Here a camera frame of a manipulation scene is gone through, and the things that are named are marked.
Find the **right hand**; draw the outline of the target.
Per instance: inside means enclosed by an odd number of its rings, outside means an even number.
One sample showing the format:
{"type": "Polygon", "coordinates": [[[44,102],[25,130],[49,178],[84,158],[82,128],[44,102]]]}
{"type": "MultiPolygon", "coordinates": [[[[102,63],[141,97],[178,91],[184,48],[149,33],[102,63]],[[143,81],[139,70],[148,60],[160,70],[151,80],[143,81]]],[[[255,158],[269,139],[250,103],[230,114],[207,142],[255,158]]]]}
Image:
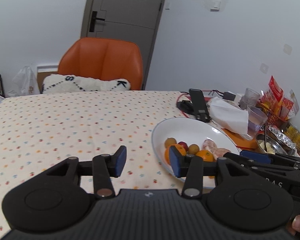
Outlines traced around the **right hand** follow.
{"type": "Polygon", "coordinates": [[[300,233],[300,215],[287,223],[286,230],[293,236],[295,236],[297,232],[300,233]]]}

